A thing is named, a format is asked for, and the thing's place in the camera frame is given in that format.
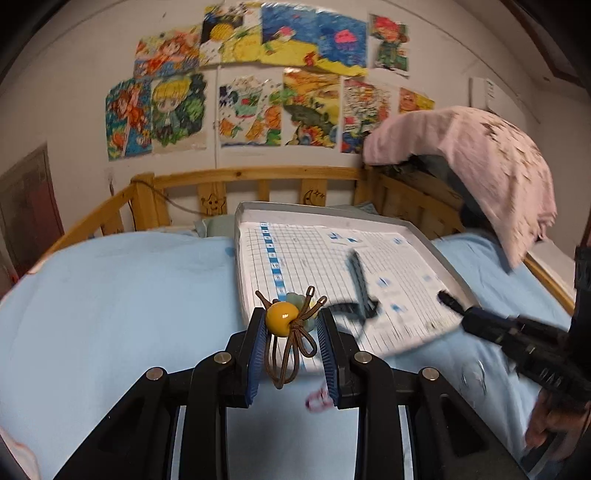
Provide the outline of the person's right hand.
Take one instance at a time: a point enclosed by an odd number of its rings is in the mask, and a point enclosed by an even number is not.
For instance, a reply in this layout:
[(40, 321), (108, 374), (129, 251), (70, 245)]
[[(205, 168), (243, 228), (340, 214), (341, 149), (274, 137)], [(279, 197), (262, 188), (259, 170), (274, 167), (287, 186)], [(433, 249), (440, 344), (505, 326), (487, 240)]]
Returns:
[(575, 450), (576, 445), (590, 423), (590, 403), (582, 412), (561, 410), (550, 405), (550, 394), (541, 390), (531, 412), (525, 443), (528, 449), (544, 444), (551, 432), (564, 433), (565, 438), (557, 447), (553, 459), (564, 460)]

